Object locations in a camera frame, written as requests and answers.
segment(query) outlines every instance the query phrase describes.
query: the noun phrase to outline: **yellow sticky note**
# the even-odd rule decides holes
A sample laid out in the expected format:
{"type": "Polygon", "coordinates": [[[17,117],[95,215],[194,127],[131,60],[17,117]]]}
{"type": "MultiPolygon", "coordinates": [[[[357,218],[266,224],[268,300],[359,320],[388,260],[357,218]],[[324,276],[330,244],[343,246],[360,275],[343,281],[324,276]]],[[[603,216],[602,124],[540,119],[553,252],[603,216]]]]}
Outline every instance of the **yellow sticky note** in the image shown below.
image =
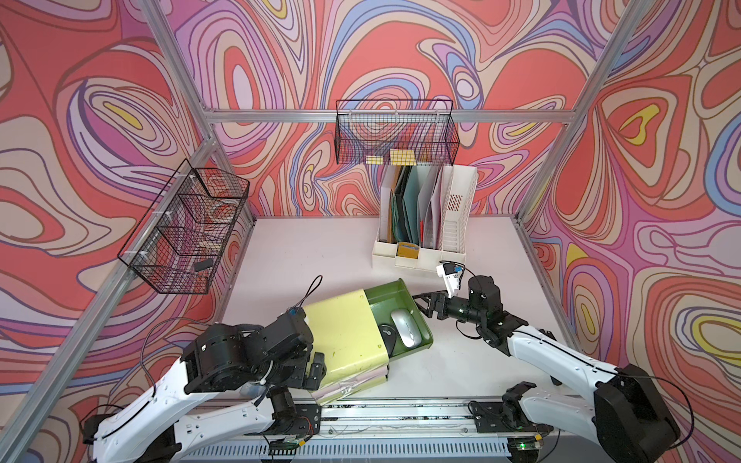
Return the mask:
{"type": "Polygon", "coordinates": [[[389,150],[391,164],[395,166],[416,166],[414,150],[389,150]]]}
{"type": "Polygon", "coordinates": [[[414,243],[400,242],[396,246],[396,255],[408,259],[417,259],[419,258],[419,246],[414,243]]]}

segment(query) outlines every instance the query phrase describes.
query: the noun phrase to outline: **green drawer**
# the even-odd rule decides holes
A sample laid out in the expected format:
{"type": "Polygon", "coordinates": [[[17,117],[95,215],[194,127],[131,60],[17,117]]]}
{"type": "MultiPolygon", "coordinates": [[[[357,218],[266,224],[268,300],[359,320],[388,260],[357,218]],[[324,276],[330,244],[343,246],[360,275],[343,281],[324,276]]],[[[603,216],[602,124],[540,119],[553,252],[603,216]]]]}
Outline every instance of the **green drawer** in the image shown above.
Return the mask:
{"type": "Polygon", "coordinates": [[[365,290],[365,297],[368,299],[370,304],[370,310],[373,312],[373,317],[376,319],[376,324],[389,324],[393,326],[391,321],[391,312],[396,309],[406,309],[412,314],[419,332],[422,334],[422,343],[414,349],[408,349],[404,346],[402,340],[397,336],[396,345],[393,347],[393,352],[389,360],[396,360],[402,357],[406,357],[411,353],[415,353],[418,350],[428,349],[432,345],[432,332],[425,322],[425,317],[419,312],[412,295],[407,289],[407,285],[404,284],[404,280],[398,279],[395,282],[382,284],[365,290]]]}

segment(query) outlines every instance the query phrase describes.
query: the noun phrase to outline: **black computer mouse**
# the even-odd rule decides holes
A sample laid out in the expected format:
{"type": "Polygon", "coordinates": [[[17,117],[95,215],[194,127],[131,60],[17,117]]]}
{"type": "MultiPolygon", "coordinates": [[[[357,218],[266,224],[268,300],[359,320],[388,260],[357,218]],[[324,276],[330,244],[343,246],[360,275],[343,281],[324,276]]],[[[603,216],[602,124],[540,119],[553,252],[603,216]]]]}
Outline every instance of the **black computer mouse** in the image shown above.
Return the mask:
{"type": "Polygon", "coordinates": [[[386,353],[388,353],[388,356],[391,357],[393,346],[396,345],[396,338],[399,336],[399,334],[396,332],[396,328],[389,324],[380,324],[378,325],[378,329],[381,332],[383,344],[386,346],[386,353]]]}

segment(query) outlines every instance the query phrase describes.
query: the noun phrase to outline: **silver computer mouse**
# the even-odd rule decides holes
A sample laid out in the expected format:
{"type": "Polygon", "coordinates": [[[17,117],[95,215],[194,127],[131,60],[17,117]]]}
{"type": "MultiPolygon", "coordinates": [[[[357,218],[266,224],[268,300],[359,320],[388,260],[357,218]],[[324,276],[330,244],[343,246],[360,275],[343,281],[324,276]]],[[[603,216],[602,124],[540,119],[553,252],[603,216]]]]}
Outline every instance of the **silver computer mouse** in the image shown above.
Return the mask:
{"type": "Polygon", "coordinates": [[[402,339],[404,346],[413,349],[422,343],[422,334],[408,310],[396,309],[391,312],[391,320],[396,326],[396,331],[399,332],[399,338],[402,339]]]}

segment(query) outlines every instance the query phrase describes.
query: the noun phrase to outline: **computer mouse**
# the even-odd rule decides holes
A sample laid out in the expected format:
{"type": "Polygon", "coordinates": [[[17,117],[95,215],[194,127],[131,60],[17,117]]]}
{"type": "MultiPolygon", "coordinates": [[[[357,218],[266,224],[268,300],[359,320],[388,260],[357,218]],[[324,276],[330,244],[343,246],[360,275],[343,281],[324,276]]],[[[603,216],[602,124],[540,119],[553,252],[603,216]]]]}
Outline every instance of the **computer mouse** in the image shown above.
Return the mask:
{"type": "Polygon", "coordinates": [[[413,349],[422,343],[422,334],[408,310],[396,309],[391,312],[391,321],[396,326],[399,338],[402,339],[406,348],[413,349]]]}
{"type": "Polygon", "coordinates": [[[386,346],[386,353],[389,357],[391,357],[393,348],[394,346],[396,346],[396,337],[399,334],[396,332],[396,328],[386,323],[378,325],[378,329],[381,332],[381,339],[383,339],[383,344],[386,346]]]}

